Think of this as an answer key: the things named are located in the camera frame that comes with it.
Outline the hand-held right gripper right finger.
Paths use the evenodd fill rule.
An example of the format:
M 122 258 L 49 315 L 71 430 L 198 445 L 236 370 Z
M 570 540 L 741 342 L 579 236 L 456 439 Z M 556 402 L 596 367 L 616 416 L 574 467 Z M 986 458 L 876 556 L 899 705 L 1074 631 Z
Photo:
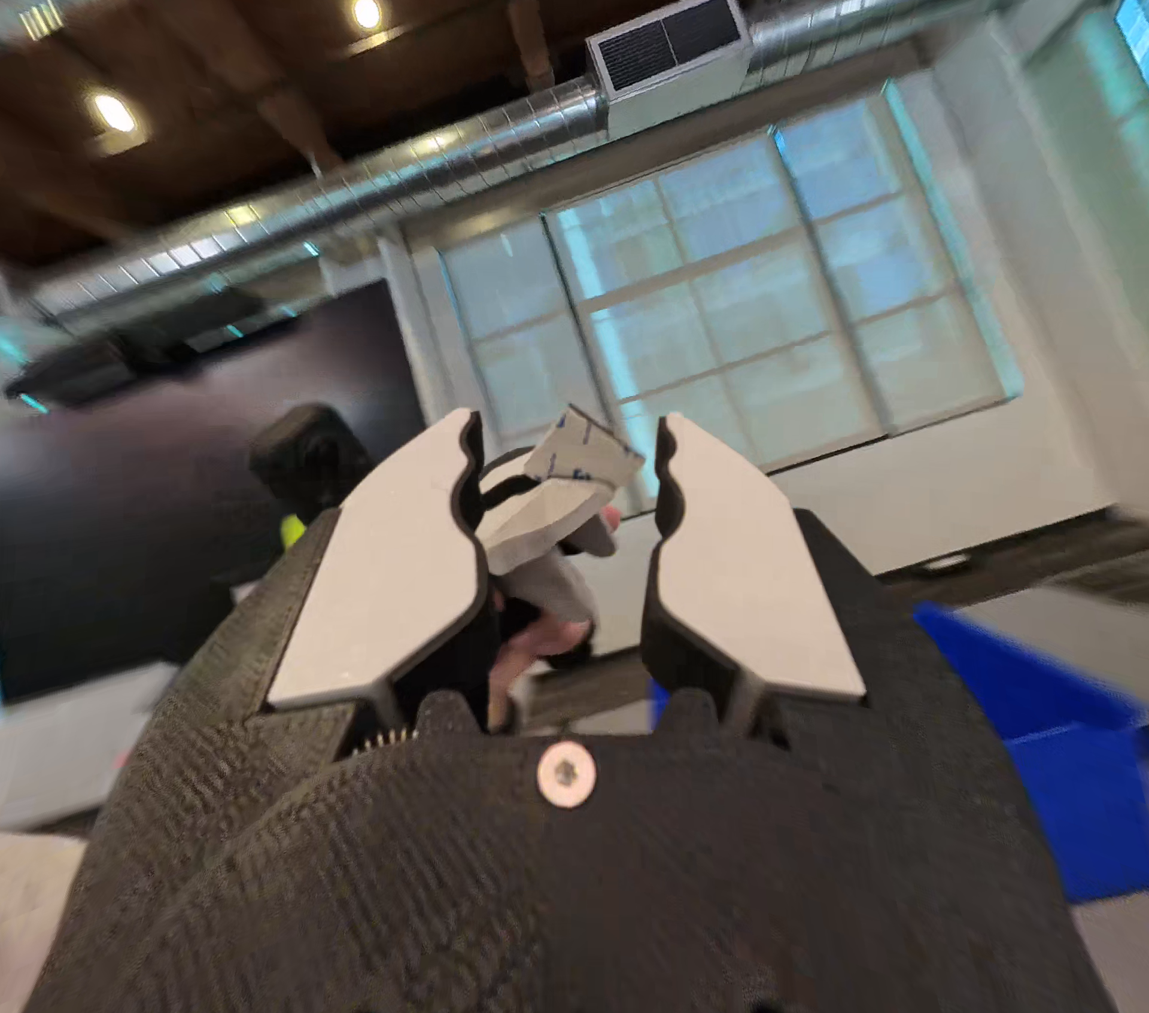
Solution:
M 858 706 L 853 649 L 782 490 L 683 413 L 658 422 L 657 542 L 640 652 L 665 691 L 694 689 L 727 730 L 778 697 Z

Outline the person's left hand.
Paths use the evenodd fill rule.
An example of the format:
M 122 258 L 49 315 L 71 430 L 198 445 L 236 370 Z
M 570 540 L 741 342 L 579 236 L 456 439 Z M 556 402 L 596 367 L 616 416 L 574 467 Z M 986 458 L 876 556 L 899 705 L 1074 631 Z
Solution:
M 569 662 L 589 649 L 597 626 L 597 602 L 571 558 L 612 556 L 620 521 L 617 506 L 602 506 L 566 540 L 496 577 L 502 644 L 489 673 L 486 727 L 491 734 L 516 730 L 518 707 L 512 686 L 537 662 Z

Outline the large gridded window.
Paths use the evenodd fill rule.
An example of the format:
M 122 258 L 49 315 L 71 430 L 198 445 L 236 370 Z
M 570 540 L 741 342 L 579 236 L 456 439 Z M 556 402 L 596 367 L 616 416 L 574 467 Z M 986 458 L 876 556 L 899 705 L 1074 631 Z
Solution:
M 897 82 L 440 260 L 489 434 L 579 407 L 645 456 L 633 509 L 668 413 L 771 472 L 1024 389 Z

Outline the white table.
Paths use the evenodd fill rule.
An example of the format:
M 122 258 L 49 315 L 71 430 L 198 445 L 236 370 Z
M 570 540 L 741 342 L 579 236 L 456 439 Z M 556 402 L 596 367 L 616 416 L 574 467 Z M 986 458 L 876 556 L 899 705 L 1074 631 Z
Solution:
M 1 829 L 34 832 L 105 803 L 178 668 L 98 676 L 1 709 Z

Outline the white air vent box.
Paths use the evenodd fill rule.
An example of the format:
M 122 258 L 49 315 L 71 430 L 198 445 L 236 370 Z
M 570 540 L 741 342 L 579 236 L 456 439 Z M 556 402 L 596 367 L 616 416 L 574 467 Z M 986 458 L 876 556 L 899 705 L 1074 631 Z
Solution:
M 679 0 L 586 42 L 610 141 L 737 96 L 753 41 L 738 0 Z

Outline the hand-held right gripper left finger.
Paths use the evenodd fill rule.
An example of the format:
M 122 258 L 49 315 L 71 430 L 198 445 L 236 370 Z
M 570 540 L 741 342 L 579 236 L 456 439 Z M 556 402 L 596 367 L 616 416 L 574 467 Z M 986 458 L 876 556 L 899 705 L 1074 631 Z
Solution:
M 481 416 L 457 409 L 340 506 L 267 694 L 273 710 L 348 703 L 411 730 L 430 693 L 486 725 L 493 601 L 484 549 Z

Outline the blue plastic bin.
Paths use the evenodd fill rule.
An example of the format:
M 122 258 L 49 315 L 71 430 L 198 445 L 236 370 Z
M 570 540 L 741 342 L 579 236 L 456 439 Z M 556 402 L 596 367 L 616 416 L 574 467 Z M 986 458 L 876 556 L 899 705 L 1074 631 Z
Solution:
M 951 609 L 913 620 L 1007 747 L 1069 902 L 1146 892 L 1146 704 Z

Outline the large black wall screen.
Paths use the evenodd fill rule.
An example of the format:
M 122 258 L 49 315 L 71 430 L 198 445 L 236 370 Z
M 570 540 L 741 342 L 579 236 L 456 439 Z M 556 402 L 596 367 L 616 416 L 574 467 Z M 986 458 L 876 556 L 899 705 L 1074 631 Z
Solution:
M 376 465 L 425 427 L 388 283 L 2 428 L 2 698 L 182 664 L 282 551 L 250 444 L 333 407 Z

